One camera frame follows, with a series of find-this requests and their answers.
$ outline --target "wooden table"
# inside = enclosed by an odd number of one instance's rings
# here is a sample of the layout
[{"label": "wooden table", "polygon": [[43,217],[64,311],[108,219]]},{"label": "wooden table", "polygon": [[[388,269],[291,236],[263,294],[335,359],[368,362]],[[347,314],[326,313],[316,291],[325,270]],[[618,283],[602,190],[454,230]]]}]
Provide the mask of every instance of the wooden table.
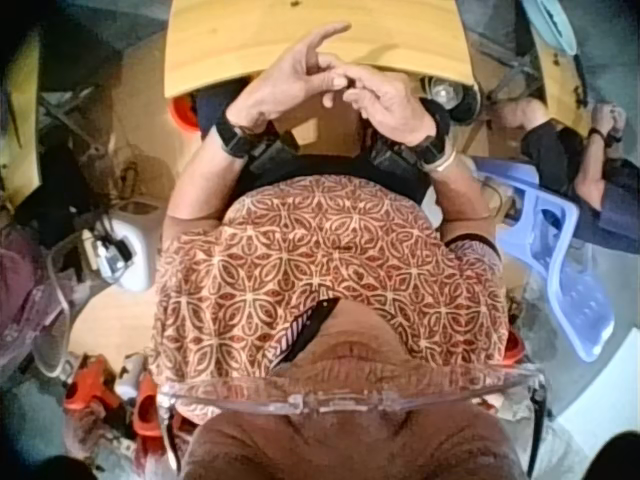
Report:
[{"label": "wooden table", "polygon": [[352,30],[323,51],[475,83],[455,0],[174,0],[165,96],[262,71],[313,28],[343,20]]},{"label": "wooden table", "polygon": [[9,122],[0,148],[0,172],[9,203],[16,207],[41,183],[38,165],[37,101],[40,41],[32,33],[7,71],[7,87],[15,111],[17,134]]},{"label": "wooden table", "polygon": [[573,57],[551,48],[533,27],[531,32],[538,52],[549,115],[586,136],[591,128],[591,113],[577,101],[584,95],[584,86]]}]

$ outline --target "plastic chair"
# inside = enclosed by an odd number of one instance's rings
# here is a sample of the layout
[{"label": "plastic chair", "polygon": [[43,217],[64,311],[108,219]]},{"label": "plastic chair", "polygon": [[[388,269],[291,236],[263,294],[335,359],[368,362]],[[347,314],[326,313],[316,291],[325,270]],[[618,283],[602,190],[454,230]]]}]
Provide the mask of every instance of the plastic chair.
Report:
[{"label": "plastic chair", "polygon": [[480,177],[492,177],[512,186],[520,198],[520,218],[514,225],[498,228],[499,247],[546,279],[553,315],[580,358],[594,361],[613,332],[614,315],[593,273],[565,258],[578,221],[578,208],[541,190],[537,171],[531,165],[487,158],[474,161]]}]

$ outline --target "patterned shirt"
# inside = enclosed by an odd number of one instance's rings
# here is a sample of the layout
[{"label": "patterned shirt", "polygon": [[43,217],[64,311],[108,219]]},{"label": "patterned shirt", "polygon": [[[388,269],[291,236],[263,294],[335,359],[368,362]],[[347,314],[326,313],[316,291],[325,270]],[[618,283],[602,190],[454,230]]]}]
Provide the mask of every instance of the patterned shirt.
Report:
[{"label": "patterned shirt", "polygon": [[255,190],[222,224],[174,239],[158,273],[155,380],[266,376],[318,301],[368,305],[431,365],[499,362],[501,262],[468,236],[445,246],[410,200],[347,176]]}]

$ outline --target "man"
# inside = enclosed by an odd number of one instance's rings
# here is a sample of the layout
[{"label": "man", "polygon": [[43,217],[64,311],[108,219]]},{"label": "man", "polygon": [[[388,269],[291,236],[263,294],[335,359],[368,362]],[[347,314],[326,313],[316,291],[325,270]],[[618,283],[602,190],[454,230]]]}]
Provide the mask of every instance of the man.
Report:
[{"label": "man", "polygon": [[[182,172],[157,279],[150,368],[159,384],[277,377],[348,390],[416,366],[501,361],[501,261],[480,185],[406,77],[316,52],[348,29],[329,25],[289,48]],[[410,182],[361,159],[301,157],[300,169],[238,191],[268,121],[314,95],[325,105],[343,95],[429,172],[439,232]],[[181,412],[202,424],[187,479],[523,478],[497,420],[466,402],[397,414]]]},{"label": "man", "polygon": [[640,253],[640,170],[622,158],[624,110],[599,104],[586,140],[569,128],[556,132],[545,105],[533,98],[499,103],[496,120],[523,128],[522,153],[540,184],[580,208],[575,237],[612,250]]}]

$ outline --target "forearm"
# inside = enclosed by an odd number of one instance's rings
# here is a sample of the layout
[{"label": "forearm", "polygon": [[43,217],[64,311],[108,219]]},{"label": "forearm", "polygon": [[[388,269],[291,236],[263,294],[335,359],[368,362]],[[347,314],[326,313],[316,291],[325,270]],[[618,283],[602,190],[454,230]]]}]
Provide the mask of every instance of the forearm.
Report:
[{"label": "forearm", "polygon": [[180,175],[171,195],[164,242],[189,229],[219,224],[244,163],[225,153],[212,130]]},{"label": "forearm", "polygon": [[605,144],[599,135],[591,135],[582,158],[580,171],[575,179],[576,192],[596,210],[602,210],[605,182],[602,171],[605,162]]},{"label": "forearm", "polygon": [[495,221],[482,195],[480,183],[458,158],[442,172],[431,174],[443,223],[443,242],[465,233],[476,233],[495,240]]}]

